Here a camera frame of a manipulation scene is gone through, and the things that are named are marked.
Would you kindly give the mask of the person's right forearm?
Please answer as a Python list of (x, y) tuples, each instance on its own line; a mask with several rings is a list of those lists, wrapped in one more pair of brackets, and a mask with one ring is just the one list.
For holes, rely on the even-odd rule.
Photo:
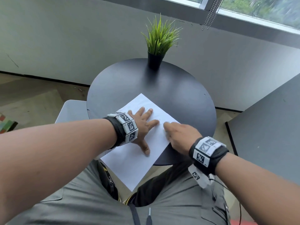
[(227, 153), (216, 175), (258, 225), (300, 225), (300, 186)]

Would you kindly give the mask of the white chair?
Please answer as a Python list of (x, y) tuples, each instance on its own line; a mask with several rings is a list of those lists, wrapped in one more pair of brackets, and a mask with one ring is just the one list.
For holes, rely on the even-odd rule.
[(55, 124), (82, 120), (89, 120), (87, 102), (81, 100), (67, 100), (64, 103)]

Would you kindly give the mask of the person's left hand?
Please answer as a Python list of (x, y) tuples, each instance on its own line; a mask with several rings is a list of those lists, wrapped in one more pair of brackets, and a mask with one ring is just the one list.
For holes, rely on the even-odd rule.
[(143, 121), (143, 114), (145, 113), (145, 108), (141, 107), (136, 114), (131, 115), (133, 120), (136, 123), (138, 128), (137, 138), (132, 142), (140, 147), (140, 142), (145, 140), (145, 136), (149, 133), (149, 131), (159, 125), (159, 120), (152, 120), (149, 122)]

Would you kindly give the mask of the window with grey frame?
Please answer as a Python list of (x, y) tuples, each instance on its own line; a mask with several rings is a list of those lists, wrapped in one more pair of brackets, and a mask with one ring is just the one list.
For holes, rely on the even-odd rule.
[(103, 0), (300, 49), (300, 0)]

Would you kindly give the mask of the green grass plant black pot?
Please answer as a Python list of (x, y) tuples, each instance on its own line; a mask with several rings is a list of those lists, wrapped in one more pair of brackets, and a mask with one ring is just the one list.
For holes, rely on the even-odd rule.
[(179, 40), (182, 27), (176, 27), (175, 20), (163, 22), (161, 14), (149, 23), (149, 26), (146, 25), (147, 34), (142, 33), (148, 50), (147, 65), (151, 70), (158, 71), (167, 51)]

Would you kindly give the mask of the dark grey rectangular table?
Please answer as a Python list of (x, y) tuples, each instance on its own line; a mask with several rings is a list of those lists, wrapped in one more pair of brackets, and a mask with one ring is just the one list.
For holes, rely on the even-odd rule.
[(226, 128), (235, 155), (300, 185), (300, 73)]

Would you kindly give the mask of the black wristband with marker tiles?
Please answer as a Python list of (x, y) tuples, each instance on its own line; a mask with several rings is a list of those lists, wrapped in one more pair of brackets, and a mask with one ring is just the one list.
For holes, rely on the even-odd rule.
[(124, 112), (114, 112), (104, 117), (114, 127), (117, 141), (111, 149), (131, 143), (137, 138), (138, 128), (134, 119)]
[(201, 188), (212, 184), (210, 176), (215, 175), (217, 164), (228, 152), (225, 144), (209, 136), (197, 139), (191, 146), (189, 157), (193, 164), (188, 171)]

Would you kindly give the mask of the round black table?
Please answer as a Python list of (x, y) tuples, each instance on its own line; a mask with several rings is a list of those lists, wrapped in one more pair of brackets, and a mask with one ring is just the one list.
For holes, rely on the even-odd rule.
[(187, 71), (162, 62), (158, 71), (148, 59), (128, 59), (110, 65), (93, 80), (87, 95), (89, 119), (116, 112), (143, 94), (181, 124), (213, 137), (216, 110), (205, 87)]

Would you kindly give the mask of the red green colourful object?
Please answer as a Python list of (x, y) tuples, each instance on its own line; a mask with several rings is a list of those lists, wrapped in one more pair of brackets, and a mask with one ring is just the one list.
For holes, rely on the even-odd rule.
[(13, 131), (17, 125), (18, 122), (12, 121), (0, 113), (0, 134)]

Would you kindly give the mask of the grey jacket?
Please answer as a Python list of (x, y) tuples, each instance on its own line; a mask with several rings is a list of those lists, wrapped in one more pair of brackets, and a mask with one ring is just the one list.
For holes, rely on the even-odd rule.
[(7, 225), (146, 225), (151, 207), (152, 225), (229, 225), (223, 187), (218, 182), (201, 188), (185, 172), (166, 186), (148, 206), (114, 200), (103, 187), (92, 162), (76, 178)]

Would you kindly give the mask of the white paper sheet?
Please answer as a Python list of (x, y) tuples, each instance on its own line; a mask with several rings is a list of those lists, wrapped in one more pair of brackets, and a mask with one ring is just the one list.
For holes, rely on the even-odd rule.
[(157, 104), (158, 102), (154, 103), (143, 94), (139, 94), (117, 111), (128, 113), (128, 110), (131, 110), (133, 114), (136, 114), (141, 107), (144, 107), (145, 111), (148, 111), (150, 108), (153, 109), (151, 120), (159, 120), (160, 123), (145, 136), (145, 141), (150, 148), (149, 156), (146, 156), (138, 145), (131, 142), (109, 150), (102, 157), (105, 165), (130, 191), (133, 191), (139, 184), (169, 144), (163, 128), (164, 122), (178, 122)]

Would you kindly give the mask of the person's left forearm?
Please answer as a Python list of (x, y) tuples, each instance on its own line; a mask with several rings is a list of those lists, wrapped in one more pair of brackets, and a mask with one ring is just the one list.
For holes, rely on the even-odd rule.
[(106, 119), (0, 134), (0, 225), (62, 188), (116, 140)]

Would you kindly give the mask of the person's right hand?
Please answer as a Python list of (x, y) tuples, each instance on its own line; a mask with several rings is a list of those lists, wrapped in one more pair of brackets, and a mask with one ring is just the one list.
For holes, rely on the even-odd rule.
[(180, 123), (178, 132), (178, 138), (174, 143), (171, 143), (171, 146), (180, 154), (188, 156), (191, 146), (197, 139), (202, 138), (202, 135), (196, 128)]

